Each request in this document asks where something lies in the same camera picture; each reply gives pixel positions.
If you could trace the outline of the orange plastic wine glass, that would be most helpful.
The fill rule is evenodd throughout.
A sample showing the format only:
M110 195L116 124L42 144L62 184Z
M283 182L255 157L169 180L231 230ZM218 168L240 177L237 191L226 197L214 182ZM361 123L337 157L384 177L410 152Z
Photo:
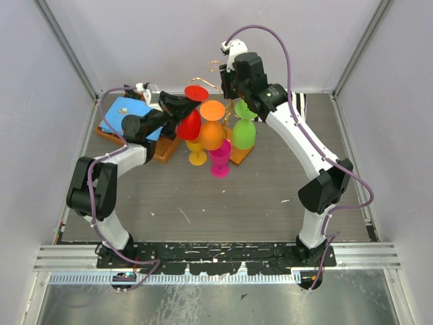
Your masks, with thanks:
M216 100L208 100L200 106L200 114L204 119L200 131L200 141L206 150L216 150L221 147L224 130L220 120L225 114L225 107Z

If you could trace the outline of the gold wire glass rack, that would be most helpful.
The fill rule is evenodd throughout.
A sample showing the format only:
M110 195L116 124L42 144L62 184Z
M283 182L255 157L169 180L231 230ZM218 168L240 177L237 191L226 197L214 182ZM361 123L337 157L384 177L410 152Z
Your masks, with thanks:
M222 64L222 62L218 61L218 60L210 61L207 64L207 69L209 72L218 72L219 66L221 64ZM219 93L219 96L223 97L223 92L219 86L216 86L216 85L208 82L206 79L203 79L201 77L192 78L188 82L188 85L197 85L200 87L200 82L213 88L213 89L216 89ZM221 122L221 126L225 132L225 139L227 139L229 142L231 141L232 135L233 135L233 130L229 126L229 122L231 120L231 117L239 118L239 116L235 113L235 102L233 100L229 100L229 103L225 106L225 115L224 115L223 120ZM235 166L239 166L245 160L245 158L251 153L253 148L254 147L248 148L247 150L241 150L239 148L236 148L235 146L232 146L230 161Z

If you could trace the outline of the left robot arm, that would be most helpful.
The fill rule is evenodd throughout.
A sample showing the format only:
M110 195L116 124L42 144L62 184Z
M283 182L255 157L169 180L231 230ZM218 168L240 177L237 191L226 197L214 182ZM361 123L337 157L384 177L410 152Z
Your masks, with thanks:
M136 252L132 235L123 228L115 211L118 178L153 159L153 133L166 124L180 125L201 104L165 91L146 90L144 95L147 100L154 96L157 99L144 113L124 115L118 133L122 147L95 158L80 157L66 196L67 207L89 222L105 252L120 268L132 266Z

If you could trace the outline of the green plastic wine glass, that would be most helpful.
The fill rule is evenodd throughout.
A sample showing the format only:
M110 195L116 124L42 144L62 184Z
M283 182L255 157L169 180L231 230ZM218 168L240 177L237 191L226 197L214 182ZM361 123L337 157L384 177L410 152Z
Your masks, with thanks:
M235 105L235 114L239 120L235 123L232 129L232 144L240 149L247 150L255 145L256 127L254 119L258 116L250 111L245 101L240 100Z

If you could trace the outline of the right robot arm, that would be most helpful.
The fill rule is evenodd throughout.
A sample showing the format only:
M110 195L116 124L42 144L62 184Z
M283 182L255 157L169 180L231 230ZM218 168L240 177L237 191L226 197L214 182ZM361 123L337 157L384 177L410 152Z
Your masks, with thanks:
M325 218L346 191L350 178L347 172L352 171L353 165L347 158L340 160L321 143L294 109L290 93L281 85L268 82L257 53L223 53L228 60L220 65L219 73L225 98L245 101L248 109L288 145L309 179L298 191L305 212L295 254L300 264L313 266L327 244Z

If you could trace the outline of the red plastic wine glass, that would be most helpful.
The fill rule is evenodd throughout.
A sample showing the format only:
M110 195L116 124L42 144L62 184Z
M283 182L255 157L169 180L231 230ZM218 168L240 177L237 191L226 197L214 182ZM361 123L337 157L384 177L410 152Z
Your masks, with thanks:
M197 110L197 107L201 105L202 102L209 98L208 91L199 85L188 85L184 91L187 98L198 103L196 108L181 121L180 125L176 128L176 134L178 137L184 140L195 140L201 129L201 116Z

